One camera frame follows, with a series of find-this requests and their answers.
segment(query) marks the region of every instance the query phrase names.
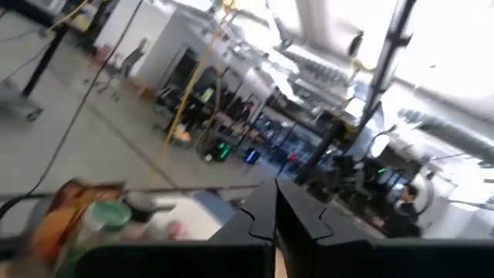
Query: concrete floor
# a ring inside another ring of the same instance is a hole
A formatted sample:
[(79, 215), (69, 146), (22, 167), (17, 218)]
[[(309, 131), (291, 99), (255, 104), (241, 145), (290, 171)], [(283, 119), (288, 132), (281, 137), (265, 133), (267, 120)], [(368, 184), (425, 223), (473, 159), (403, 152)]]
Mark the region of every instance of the concrete floor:
[[(7, 14), (0, 21), (0, 42), (39, 27), (17, 15)], [(49, 39), (36, 34), (0, 43), (0, 80), (32, 58)], [(29, 64), (12, 77), (21, 88), (36, 64)], [(0, 195), (27, 192), (39, 180), (52, 153), (67, 128), (96, 70), (68, 42), (63, 43), (48, 70), (32, 93), (32, 99), (45, 108), (34, 123), (18, 114), (0, 110)], [(40, 192), (54, 192), (73, 177), (89, 181), (127, 181), (128, 188), (144, 188), (155, 154), (164, 140), (152, 131), (153, 124), (166, 122), (153, 114), (153, 107), (137, 98), (134, 90), (122, 87), (119, 102), (110, 93), (93, 91), (77, 119), (59, 157)], [(269, 165), (248, 166), (237, 158), (222, 164), (205, 164), (193, 151), (170, 147), (159, 163), (153, 188), (197, 188), (256, 185), (274, 179), (276, 169)], [(226, 198), (245, 197), (252, 189), (223, 191)], [(16, 234), (24, 226), (32, 202), (16, 206), (2, 221), (0, 235)]]

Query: jar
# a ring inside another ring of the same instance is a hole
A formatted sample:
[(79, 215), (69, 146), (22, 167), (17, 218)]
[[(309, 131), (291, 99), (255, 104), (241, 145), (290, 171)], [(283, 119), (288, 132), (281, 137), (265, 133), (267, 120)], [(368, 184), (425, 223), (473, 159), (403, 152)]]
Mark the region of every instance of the jar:
[(64, 246), (56, 278), (75, 277), (77, 261), (88, 250), (105, 243), (120, 240), (130, 218), (129, 208), (118, 201), (101, 201), (91, 204), (82, 219), (82, 229), (73, 242)]
[(149, 221), (156, 212), (156, 205), (149, 195), (131, 192), (125, 196), (123, 203), (130, 209), (130, 220), (123, 231), (123, 239), (135, 240), (143, 237)]

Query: wheel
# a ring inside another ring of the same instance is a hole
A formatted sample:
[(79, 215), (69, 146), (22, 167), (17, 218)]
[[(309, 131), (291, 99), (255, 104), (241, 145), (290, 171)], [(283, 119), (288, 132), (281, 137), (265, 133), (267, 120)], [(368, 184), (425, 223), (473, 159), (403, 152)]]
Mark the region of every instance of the wheel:
[(25, 116), (25, 120), (27, 122), (31, 123), (31, 122), (35, 121), (36, 119), (38, 119), (38, 117), (39, 117), (39, 115), (41, 115), (41, 113), (42, 113), (42, 110), (36, 110), (34, 112), (31, 112)]

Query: green lid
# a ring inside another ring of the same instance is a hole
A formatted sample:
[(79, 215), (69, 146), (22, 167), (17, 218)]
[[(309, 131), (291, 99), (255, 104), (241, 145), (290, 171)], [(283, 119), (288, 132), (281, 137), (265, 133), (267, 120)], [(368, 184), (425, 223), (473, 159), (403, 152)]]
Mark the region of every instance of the green lid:
[(91, 218), (103, 224), (103, 231), (118, 232), (130, 218), (130, 209), (119, 201), (98, 201), (90, 206)]

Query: ceiling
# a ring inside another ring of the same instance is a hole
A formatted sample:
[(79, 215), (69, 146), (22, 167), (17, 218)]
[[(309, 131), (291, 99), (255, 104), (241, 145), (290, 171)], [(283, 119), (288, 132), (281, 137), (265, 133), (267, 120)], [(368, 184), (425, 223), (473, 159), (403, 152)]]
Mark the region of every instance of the ceiling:
[[(266, 0), (236, 0), (236, 6), (265, 19)], [(289, 36), (320, 56), (344, 58), (358, 30), (365, 36), (359, 58), (377, 63), (396, 0), (268, 0)], [(420, 85), (477, 118), (494, 120), (493, 0), (418, 1), (414, 38), (397, 77)]]

